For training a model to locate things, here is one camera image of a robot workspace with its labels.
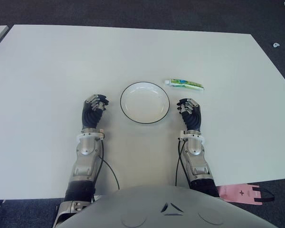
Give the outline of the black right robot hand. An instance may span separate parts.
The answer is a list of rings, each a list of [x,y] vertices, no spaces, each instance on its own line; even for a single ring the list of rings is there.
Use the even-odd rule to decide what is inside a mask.
[[[183,98],[177,103],[179,113],[187,126],[187,130],[200,131],[201,111],[200,105],[191,98]]]

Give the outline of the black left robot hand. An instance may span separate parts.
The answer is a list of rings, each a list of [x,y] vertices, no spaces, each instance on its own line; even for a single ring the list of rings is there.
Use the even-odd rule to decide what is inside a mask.
[[[82,110],[82,128],[97,128],[109,101],[105,95],[95,94],[87,98]]]

